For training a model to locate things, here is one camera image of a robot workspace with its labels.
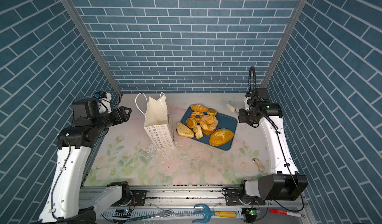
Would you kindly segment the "small knotted bread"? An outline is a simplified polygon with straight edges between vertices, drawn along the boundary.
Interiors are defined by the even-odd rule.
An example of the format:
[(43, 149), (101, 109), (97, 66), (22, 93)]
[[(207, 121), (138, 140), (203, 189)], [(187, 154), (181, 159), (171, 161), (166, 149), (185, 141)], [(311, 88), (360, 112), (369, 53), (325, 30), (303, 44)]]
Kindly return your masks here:
[(202, 132), (202, 128), (200, 125), (196, 125), (194, 128), (193, 128), (193, 132), (195, 134), (195, 138), (196, 139), (200, 139), (203, 137), (203, 132)]

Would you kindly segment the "twisted sugar bread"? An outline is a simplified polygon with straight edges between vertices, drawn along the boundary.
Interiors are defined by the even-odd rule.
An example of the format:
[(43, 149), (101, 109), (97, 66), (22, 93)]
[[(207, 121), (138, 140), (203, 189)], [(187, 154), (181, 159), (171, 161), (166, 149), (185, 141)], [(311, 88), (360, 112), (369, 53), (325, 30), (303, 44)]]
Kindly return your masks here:
[(201, 119), (200, 126), (205, 135), (211, 135), (217, 129), (218, 120), (215, 116), (205, 115)]

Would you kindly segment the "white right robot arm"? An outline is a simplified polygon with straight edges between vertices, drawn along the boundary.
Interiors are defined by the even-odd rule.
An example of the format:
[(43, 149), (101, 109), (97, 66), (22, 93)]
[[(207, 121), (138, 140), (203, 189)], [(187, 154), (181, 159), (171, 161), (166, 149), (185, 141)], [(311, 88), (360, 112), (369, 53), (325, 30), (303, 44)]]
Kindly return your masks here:
[(264, 175), (254, 181), (243, 181), (238, 189), (238, 197), (243, 202), (301, 199), (308, 181), (305, 175), (300, 174), (290, 154), (280, 104), (270, 102), (266, 88), (250, 88), (244, 104), (244, 108), (237, 110), (238, 120), (263, 132), (269, 154), (269, 169), (263, 169), (260, 161), (254, 158), (253, 162)]

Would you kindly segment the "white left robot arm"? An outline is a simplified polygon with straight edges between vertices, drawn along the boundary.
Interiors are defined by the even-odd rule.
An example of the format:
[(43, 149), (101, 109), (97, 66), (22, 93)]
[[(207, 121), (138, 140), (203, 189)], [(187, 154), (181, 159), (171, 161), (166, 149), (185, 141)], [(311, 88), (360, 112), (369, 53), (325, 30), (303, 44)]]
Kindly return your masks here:
[(100, 112), (96, 99), (72, 103), (73, 121), (57, 136), (57, 166), (40, 224), (94, 224), (111, 205), (131, 202), (128, 183), (114, 182), (85, 206), (79, 205), (79, 194), (87, 159), (95, 139), (109, 127), (127, 122), (131, 108), (120, 106)]

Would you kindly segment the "white paper bag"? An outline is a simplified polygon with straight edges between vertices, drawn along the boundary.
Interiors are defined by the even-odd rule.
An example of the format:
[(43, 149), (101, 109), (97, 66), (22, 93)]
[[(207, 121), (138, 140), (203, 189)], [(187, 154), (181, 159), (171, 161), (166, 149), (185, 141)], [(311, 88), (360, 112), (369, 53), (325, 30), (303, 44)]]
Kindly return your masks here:
[[(143, 96), (146, 102), (146, 111), (138, 105), (138, 98)], [(143, 92), (135, 98), (137, 109), (144, 115), (144, 130), (156, 149), (175, 148), (174, 132), (170, 119), (167, 99), (163, 92), (158, 99), (147, 97)]]

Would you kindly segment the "triangular toast slice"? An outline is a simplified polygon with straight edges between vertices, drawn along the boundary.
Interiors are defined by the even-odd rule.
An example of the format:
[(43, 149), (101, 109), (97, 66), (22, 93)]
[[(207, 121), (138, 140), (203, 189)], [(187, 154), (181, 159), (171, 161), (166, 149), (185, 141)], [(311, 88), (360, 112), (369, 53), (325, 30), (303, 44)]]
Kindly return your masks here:
[(194, 132), (181, 122), (177, 123), (177, 133), (179, 136), (186, 138), (193, 138), (195, 136)]

